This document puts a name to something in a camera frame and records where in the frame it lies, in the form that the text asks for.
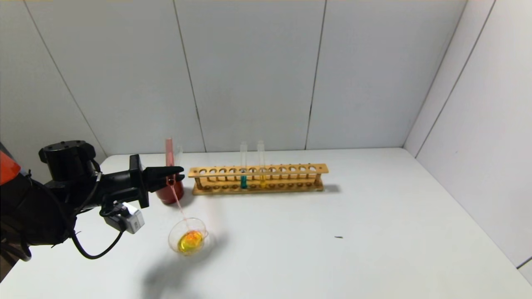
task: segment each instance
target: red liquid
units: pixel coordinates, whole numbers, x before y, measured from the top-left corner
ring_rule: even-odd
[[[183,198],[183,182],[175,182],[173,185],[174,189],[176,190],[177,199],[181,200]],[[173,194],[172,188],[170,186],[166,186],[162,189],[159,189],[155,192],[157,194],[157,197],[161,199],[161,202],[163,204],[173,204],[176,202],[176,197]]]

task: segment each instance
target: robotic arm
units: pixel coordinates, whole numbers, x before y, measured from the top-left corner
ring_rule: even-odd
[[[182,167],[148,167],[143,169],[139,155],[129,157],[129,170],[104,175],[94,160],[94,147],[73,140],[43,147],[40,160],[48,164],[52,181],[41,184],[3,152],[1,167],[1,221],[3,252],[27,261],[29,245],[56,245],[72,238],[79,252],[97,259],[109,252],[124,231],[136,233],[144,220],[139,210],[127,204],[139,201],[148,207],[148,192],[157,191],[169,181],[181,181]],[[116,240],[104,252],[90,255],[79,243],[74,227],[77,215],[92,208],[107,224],[119,231]],[[22,252],[11,244],[20,244]]]

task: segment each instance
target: test tube rack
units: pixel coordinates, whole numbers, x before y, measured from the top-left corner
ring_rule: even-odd
[[[239,166],[194,167],[188,177],[196,184],[194,195],[253,194],[281,192],[323,191],[321,175],[329,173],[326,164],[288,164],[266,165],[262,171],[259,166],[248,166],[241,172]],[[240,187],[240,178],[247,177],[247,188]],[[261,176],[266,185],[261,187]]]

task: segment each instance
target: orange liquid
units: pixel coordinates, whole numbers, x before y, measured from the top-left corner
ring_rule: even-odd
[[[197,230],[186,232],[177,243],[177,250],[184,255],[191,255],[203,247],[203,235]]]

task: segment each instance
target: cable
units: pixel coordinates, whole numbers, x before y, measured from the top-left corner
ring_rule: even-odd
[[[101,170],[100,167],[99,167],[98,162],[96,162],[94,159],[91,159],[90,162],[93,164],[94,169],[95,169],[97,172],[102,172],[102,170]]]
[[[70,237],[72,238],[72,241],[74,241],[74,245],[78,249],[79,253],[81,253],[81,255],[83,255],[84,257],[86,257],[86,258],[88,258],[90,260],[95,260],[95,259],[98,259],[98,258],[101,258],[102,256],[104,256],[107,252],[109,252],[109,250],[111,250],[118,243],[118,241],[120,240],[120,238],[122,237],[122,235],[124,233],[123,229],[120,231],[120,233],[118,234],[118,236],[114,240],[114,242],[106,250],[104,250],[102,253],[100,253],[98,255],[90,255],[90,254],[88,254],[83,249],[81,244],[79,243],[78,237],[76,236],[76,231],[74,231],[74,225],[72,223],[70,223],[69,219],[65,215],[63,209],[61,208],[61,203],[59,202],[57,197],[48,188],[46,188],[43,184],[41,184],[41,183],[39,183],[39,182],[37,182],[35,180],[32,180],[32,179],[30,179],[30,180],[33,182],[33,184],[35,184],[39,188],[43,189],[43,191],[46,194],[48,194],[48,196],[55,203],[55,205],[57,206],[57,209],[59,210],[59,214],[61,214],[61,218],[63,218],[63,221],[65,222],[65,225],[66,225],[66,227],[68,228],[68,230],[70,232]]]
[[[102,179],[102,173],[100,171],[98,171],[98,176],[96,177],[96,184],[94,185],[92,191],[90,191],[90,193],[87,196],[87,198],[85,199],[85,201],[79,207],[77,207],[74,210],[74,212],[73,212],[74,215],[77,215],[79,213],[79,211],[81,211],[81,209],[83,209],[87,205],[87,203],[89,203],[89,201],[93,198],[94,194],[98,190],[99,182],[100,182],[101,179]]]
[[[22,249],[22,252],[28,257],[28,260],[31,259],[31,251],[30,247],[28,246],[28,243],[25,239],[20,240],[20,248]]]
[[[106,250],[104,250],[102,253],[100,253],[98,255],[90,255],[90,254],[88,254],[83,249],[83,247],[81,247],[81,244],[79,243],[78,237],[76,236],[75,233],[72,235],[72,240],[74,241],[74,245],[78,249],[79,253],[81,253],[81,255],[83,255],[84,257],[86,257],[86,258],[88,258],[90,260],[96,260],[96,259],[101,258],[102,256],[104,256],[107,252],[109,252],[109,250],[111,250],[118,243],[118,240],[120,240],[120,237],[122,237],[123,234],[124,234],[124,231],[123,230],[120,231],[120,233],[118,234],[118,236],[114,240],[114,242],[109,247],[107,247]]]
[[[523,267],[523,266],[524,266],[524,265],[525,265],[526,263],[528,263],[529,261],[532,261],[532,256],[531,256],[531,257],[529,257],[529,258],[527,258],[527,260],[526,260],[526,261],[524,261],[524,262],[523,262],[523,263],[521,263],[521,264],[520,264],[519,266],[517,266],[517,269],[519,269],[519,268]]]
[[[113,210],[113,209],[111,209],[109,211],[101,209],[100,212],[99,212],[100,216],[102,216],[102,217],[112,217],[112,216],[115,216],[116,214],[119,214],[119,213],[120,213],[120,211]]]

